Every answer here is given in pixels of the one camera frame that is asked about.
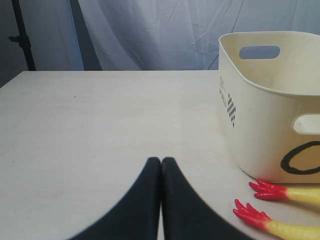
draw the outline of white curtain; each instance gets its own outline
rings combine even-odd
[[[319,0],[79,0],[103,70],[213,70],[231,32],[320,34]]]

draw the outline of gray wall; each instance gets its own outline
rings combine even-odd
[[[39,71],[83,70],[68,0],[20,0]],[[0,0],[0,86],[27,70],[23,51],[8,40],[18,35],[11,0]]]

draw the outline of rubber chicken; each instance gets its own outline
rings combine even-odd
[[[250,187],[257,193],[254,196],[262,200],[289,199],[320,205],[320,189],[299,189],[264,182],[257,179],[257,184],[250,182]],[[249,203],[243,206],[235,200],[235,215],[246,223],[263,229],[284,240],[320,240],[320,227],[290,225],[272,220],[263,211],[257,211]]]

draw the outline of white table surface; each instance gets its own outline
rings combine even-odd
[[[0,239],[73,236],[153,156],[175,157],[210,207],[253,238],[276,239],[237,219],[235,198],[275,220],[319,226],[319,208],[253,197],[220,129],[218,79],[217,71],[18,75],[0,89]]]

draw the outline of cream plastic basket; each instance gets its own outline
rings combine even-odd
[[[246,46],[277,46],[242,59]],[[320,183],[320,36],[240,32],[219,38],[221,124],[238,166],[273,183]]]

